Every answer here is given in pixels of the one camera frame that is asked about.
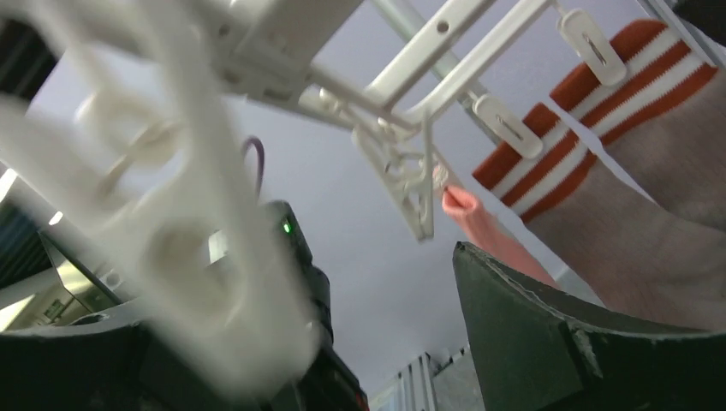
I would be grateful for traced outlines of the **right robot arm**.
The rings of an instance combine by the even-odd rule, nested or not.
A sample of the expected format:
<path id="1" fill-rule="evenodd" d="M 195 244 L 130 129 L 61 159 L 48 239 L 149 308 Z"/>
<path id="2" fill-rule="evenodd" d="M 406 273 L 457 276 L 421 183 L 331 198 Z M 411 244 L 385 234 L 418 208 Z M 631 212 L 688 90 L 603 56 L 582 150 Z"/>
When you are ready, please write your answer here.
<path id="1" fill-rule="evenodd" d="M 94 244 L 139 299 L 1 335 L 4 410 L 364 410 L 279 234 L 247 217 L 223 277 L 186 216 L 114 217 Z M 453 268 L 489 410 L 722 410 L 725 335 L 613 313 L 468 242 Z"/>

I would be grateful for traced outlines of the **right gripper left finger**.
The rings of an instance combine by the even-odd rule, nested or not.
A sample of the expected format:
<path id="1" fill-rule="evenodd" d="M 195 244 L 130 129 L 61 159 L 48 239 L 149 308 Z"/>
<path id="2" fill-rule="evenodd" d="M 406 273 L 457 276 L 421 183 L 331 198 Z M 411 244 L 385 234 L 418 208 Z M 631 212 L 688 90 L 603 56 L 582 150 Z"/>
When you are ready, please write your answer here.
<path id="1" fill-rule="evenodd" d="M 38 326 L 1 335 L 3 410 L 293 410 L 295 391 L 268 400 L 214 392 L 147 329 Z"/>

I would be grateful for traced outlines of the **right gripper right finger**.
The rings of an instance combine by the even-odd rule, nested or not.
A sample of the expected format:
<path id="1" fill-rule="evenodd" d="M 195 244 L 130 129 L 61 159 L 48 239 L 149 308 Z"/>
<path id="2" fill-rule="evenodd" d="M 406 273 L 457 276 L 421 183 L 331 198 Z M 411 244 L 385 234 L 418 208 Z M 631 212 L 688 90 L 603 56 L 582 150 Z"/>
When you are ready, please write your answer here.
<path id="1" fill-rule="evenodd" d="M 612 312 L 467 241 L 452 263 L 487 409 L 724 409 L 722 332 Z"/>

